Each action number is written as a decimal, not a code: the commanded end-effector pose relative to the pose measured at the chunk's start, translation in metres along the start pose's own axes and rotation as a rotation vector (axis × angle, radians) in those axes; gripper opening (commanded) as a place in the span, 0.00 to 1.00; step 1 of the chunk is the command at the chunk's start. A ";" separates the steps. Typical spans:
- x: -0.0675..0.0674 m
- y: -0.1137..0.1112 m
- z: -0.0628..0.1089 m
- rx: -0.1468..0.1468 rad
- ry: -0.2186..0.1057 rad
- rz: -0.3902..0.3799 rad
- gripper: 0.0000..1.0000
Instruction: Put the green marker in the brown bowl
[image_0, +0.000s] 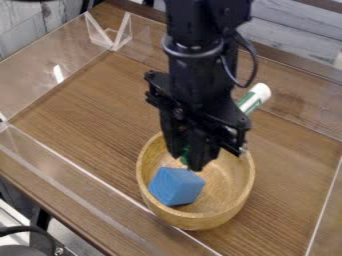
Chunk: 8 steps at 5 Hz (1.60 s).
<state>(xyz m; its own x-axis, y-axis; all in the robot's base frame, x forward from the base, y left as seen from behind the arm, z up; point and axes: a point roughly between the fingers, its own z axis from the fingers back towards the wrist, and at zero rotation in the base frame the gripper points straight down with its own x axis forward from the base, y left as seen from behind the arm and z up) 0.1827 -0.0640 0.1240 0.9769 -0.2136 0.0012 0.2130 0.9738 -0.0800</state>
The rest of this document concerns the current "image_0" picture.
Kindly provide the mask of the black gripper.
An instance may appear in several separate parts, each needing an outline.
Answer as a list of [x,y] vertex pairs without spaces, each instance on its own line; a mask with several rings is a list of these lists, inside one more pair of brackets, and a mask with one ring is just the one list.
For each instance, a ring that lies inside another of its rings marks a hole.
[[222,150],[242,154],[247,115],[231,92],[238,66],[235,49],[165,49],[170,70],[145,74],[147,102],[158,108],[167,150],[174,158],[187,157],[187,166],[201,172]]

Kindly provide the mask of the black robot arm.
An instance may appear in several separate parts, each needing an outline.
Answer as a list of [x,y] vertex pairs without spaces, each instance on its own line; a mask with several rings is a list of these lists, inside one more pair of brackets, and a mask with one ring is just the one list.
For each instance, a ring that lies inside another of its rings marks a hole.
[[199,171],[226,150],[238,156],[251,121],[233,99],[247,88],[237,78],[238,49],[257,50],[238,32],[251,20],[254,0],[165,0],[166,73],[149,71],[147,102],[159,109],[171,156]]

